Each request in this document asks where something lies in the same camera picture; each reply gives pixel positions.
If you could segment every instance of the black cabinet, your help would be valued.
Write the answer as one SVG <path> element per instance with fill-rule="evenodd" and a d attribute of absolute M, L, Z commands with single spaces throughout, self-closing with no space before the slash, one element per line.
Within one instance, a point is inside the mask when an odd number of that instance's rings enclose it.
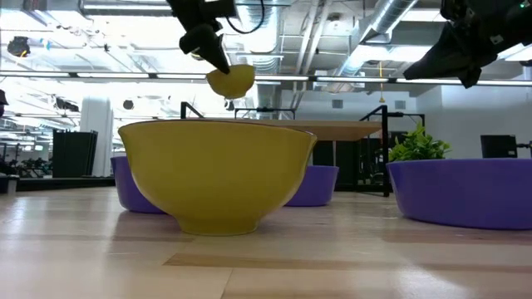
<path fill-rule="evenodd" d="M 92 175 L 98 133 L 58 132 L 53 133 L 54 178 L 80 178 Z"/>

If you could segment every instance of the wooden floor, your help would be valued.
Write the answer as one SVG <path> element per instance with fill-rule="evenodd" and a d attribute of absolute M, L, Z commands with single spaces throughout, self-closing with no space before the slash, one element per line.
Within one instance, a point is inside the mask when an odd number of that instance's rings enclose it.
<path fill-rule="evenodd" d="M 532 298 L 532 233 L 418 223 L 369 195 L 229 238 L 124 212 L 113 188 L 0 198 L 0 221 L 2 299 Z"/>

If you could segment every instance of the purple bowl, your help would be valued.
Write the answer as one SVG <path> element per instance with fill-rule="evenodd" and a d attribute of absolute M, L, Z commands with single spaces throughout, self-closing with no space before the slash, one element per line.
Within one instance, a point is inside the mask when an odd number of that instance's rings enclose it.
<path fill-rule="evenodd" d="M 464 228 L 532 229 L 532 159 L 443 159 L 387 165 L 408 218 Z"/>
<path fill-rule="evenodd" d="M 165 213 L 151 204 L 136 187 L 126 157 L 111 158 L 118 199 L 125 209 L 137 213 Z"/>
<path fill-rule="evenodd" d="M 287 207 L 319 207 L 331 201 L 338 175 L 336 166 L 308 166 L 298 192 Z"/>

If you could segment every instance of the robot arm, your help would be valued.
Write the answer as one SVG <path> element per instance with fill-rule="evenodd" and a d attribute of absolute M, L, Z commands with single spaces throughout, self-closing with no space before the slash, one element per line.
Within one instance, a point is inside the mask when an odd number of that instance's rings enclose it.
<path fill-rule="evenodd" d="M 216 35 L 222 26 L 217 17 L 236 17 L 233 0 L 167 0 L 172 14 L 177 17 L 186 34 L 180 39 L 184 54 L 194 53 L 214 67 L 229 74 L 229 63 L 222 47 L 223 35 Z"/>
<path fill-rule="evenodd" d="M 449 22 L 440 40 L 406 79 L 456 76 L 469 88 L 499 53 L 532 43 L 532 0 L 442 0 L 441 15 Z"/>

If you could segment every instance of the bowl rim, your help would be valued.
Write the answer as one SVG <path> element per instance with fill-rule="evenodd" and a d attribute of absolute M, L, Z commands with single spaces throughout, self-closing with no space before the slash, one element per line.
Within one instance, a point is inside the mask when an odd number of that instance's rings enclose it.
<path fill-rule="evenodd" d="M 472 158 L 472 159 L 424 159 L 424 160 L 409 160 L 409 161 L 393 161 L 387 165 L 399 165 L 399 164 L 460 164 L 460 163 L 532 163 L 532 159 L 516 159 L 516 158 Z"/>
<path fill-rule="evenodd" d="M 118 132 L 120 133 L 121 130 L 123 130 L 123 128 L 126 128 L 126 127 L 130 127 L 130 126 L 135 126 L 135 125 L 145 125 L 145 124 L 154 124 L 154 123 L 160 123 L 160 122 L 180 122 L 180 121 L 186 121 L 186 122 L 198 122 L 198 123 L 204 123 L 204 122 L 210 122 L 210 123 L 224 123 L 224 124 L 231 124 L 231 125 L 259 125 L 259 126 L 265 126 L 265 127 L 269 127 L 269 128 L 277 128 L 277 129 L 280 129 L 280 130 L 288 130 L 288 131 L 292 131 L 292 132 L 298 132 L 298 133 L 301 133 L 301 134 L 305 134 L 305 135 L 311 135 L 315 138 L 317 138 L 317 136 L 312 133 L 312 132 L 308 132 L 308 131 L 304 131 L 304 130 L 295 130 L 295 129 L 290 129 L 290 128 L 286 128 L 286 127 L 283 127 L 283 126 L 280 126 L 280 125 L 266 125 L 266 124 L 257 124 L 257 123 L 251 123 L 251 122 L 246 122 L 245 120 L 243 121 L 231 121 L 231 120 L 210 120 L 210 119 L 201 119 L 201 120 L 144 120 L 144 121 L 139 121 L 139 122 L 136 122 L 136 123 L 132 123 L 132 124 L 127 124 L 127 125 L 123 125 L 122 127 L 120 127 L 118 129 Z"/>

